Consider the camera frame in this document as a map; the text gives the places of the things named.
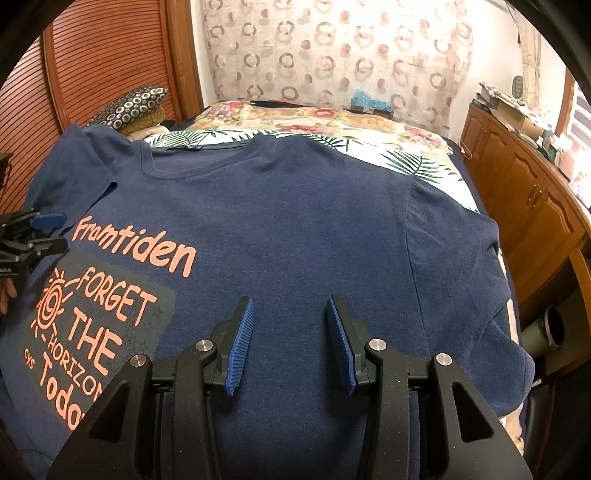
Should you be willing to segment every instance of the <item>stack of pillows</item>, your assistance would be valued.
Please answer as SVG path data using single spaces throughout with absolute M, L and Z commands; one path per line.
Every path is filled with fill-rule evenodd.
M 166 117 L 160 106 L 168 93 L 166 87 L 146 86 L 132 90 L 107 105 L 86 124 L 107 125 L 131 140 L 167 132 L 160 123 Z

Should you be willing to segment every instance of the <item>cardboard box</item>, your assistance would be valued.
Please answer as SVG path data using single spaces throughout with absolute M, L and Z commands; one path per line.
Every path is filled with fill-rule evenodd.
M 515 128 L 518 132 L 527 135 L 534 142 L 537 141 L 538 137 L 541 137 L 544 133 L 544 129 L 542 127 L 537 127 L 534 125 L 532 121 L 521 112 L 521 110 L 509 105 L 508 103 L 500 101 L 499 106 L 496 109 L 496 113 L 508 124 L 510 124 L 510 126 Z

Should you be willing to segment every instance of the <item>human hand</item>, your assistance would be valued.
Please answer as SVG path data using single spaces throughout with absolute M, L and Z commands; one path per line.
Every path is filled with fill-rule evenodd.
M 11 278 L 0 278 L 0 313 L 8 312 L 9 299 L 17 298 L 17 289 L 14 288 Z

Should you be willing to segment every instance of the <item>cylindrical container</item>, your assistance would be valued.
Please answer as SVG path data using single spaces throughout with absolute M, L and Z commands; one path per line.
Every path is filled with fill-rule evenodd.
M 521 332 L 521 342 L 532 358 L 558 350 L 564 342 L 564 323 L 558 309 L 548 307 L 540 318 Z

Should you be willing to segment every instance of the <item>cabinet door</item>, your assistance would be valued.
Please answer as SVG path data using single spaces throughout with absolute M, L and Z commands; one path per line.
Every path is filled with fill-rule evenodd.
M 488 122 L 474 112 L 472 108 L 468 110 L 468 117 L 466 118 L 466 124 L 464 125 L 464 131 L 462 132 L 462 146 L 466 151 L 466 161 L 474 158 L 474 153 L 478 146 L 479 141 L 482 139 L 482 135 L 485 130 L 485 125 Z
M 471 169 L 468 167 L 486 210 L 496 202 L 495 192 L 505 183 L 506 165 L 510 160 L 507 131 L 502 131 L 493 123 L 488 123 L 487 128 L 482 145 L 476 147 L 476 158 L 470 161 Z
M 537 161 L 512 140 L 508 149 L 508 161 L 495 182 L 498 187 L 491 192 L 485 204 L 490 217 L 499 225 L 501 248 L 505 255 L 511 252 L 511 236 L 532 210 L 532 201 L 538 196 L 546 174 Z
M 519 303 L 558 270 L 584 235 L 583 225 L 562 192 L 547 179 L 518 227 L 519 241 L 506 253 Z

